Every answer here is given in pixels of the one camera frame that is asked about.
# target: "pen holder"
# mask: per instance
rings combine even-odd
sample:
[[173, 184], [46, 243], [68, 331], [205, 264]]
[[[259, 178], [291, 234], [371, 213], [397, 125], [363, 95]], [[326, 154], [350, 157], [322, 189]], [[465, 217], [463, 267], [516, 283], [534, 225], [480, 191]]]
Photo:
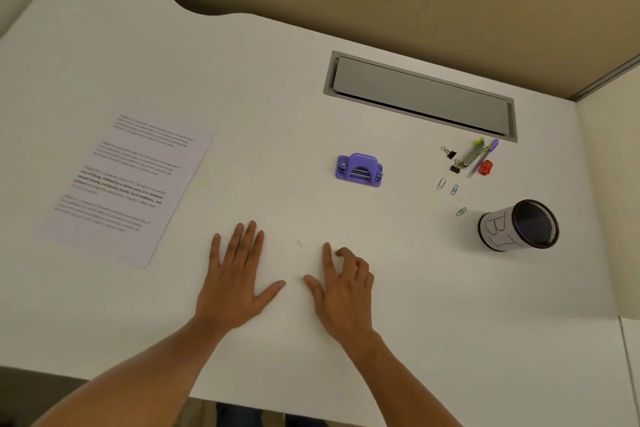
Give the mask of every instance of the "pen holder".
[[492, 250], [549, 248], [556, 244], [556, 217], [544, 204], [524, 199], [500, 211], [485, 213], [478, 221], [480, 238]]

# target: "red eraser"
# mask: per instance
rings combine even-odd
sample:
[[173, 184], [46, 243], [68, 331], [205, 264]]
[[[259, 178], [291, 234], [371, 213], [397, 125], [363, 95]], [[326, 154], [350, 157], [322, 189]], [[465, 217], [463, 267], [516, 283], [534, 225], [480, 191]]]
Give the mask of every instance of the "red eraser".
[[491, 172], [492, 167], [493, 167], [493, 163], [490, 160], [485, 160], [480, 165], [480, 169], [478, 169], [478, 173], [482, 174], [483, 176], [487, 176]]

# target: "hand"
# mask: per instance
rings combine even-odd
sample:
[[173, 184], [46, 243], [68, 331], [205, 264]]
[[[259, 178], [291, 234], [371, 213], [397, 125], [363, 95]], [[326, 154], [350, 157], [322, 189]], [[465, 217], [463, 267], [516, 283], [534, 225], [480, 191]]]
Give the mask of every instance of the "hand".
[[259, 296], [255, 296], [255, 274], [262, 252], [264, 232], [258, 232], [252, 247], [255, 221], [249, 223], [244, 237], [243, 229], [244, 225], [238, 223], [222, 264], [219, 259], [220, 235], [216, 233], [213, 236], [209, 271], [196, 303], [195, 319], [203, 319], [222, 334], [242, 326], [260, 314], [285, 286], [284, 280], [279, 280]]
[[324, 329], [348, 351], [375, 334], [371, 322], [371, 289], [374, 277], [369, 272], [369, 264], [356, 257], [348, 248], [340, 248], [335, 254], [344, 257], [340, 274], [333, 266], [331, 245], [325, 243], [325, 291], [315, 277], [305, 275], [304, 280], [314, 296], [316, 314]]

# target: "forearm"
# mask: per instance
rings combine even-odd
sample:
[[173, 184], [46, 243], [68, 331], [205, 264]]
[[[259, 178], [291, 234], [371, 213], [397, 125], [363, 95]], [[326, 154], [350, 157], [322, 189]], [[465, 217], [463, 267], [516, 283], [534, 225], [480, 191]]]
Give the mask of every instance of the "forearm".
[[80, 387], [35, 427], [171, 426], [223, 336], [211, 323], [191, 320]]
[[379, 334], [345, 343], [388, 427], [461, 427], [449, 411], [391, 353]]

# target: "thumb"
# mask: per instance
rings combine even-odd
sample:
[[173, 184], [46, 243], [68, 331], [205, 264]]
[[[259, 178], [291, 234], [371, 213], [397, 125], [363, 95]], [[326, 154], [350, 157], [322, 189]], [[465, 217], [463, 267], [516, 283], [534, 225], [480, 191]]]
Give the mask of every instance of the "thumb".
[[324, 303], [324, 290], [322, 289], [322, 285], [319, 280], [312, 275], [305, 275], [303, 280], [305, 281], [305, 284], [307, 284], [311, 294], [314, 296], [316, 307], [321, 308]]
[[260, 314], [262, 309], [267, 307], [269, 302], [273, 301], [282, 290], [282, 287], [286, 285], [287, 283], [284, 280], [278, 280], [264, 289], [264, 291], [253, 301], [253, 307], [256, 309], [256, 314]]

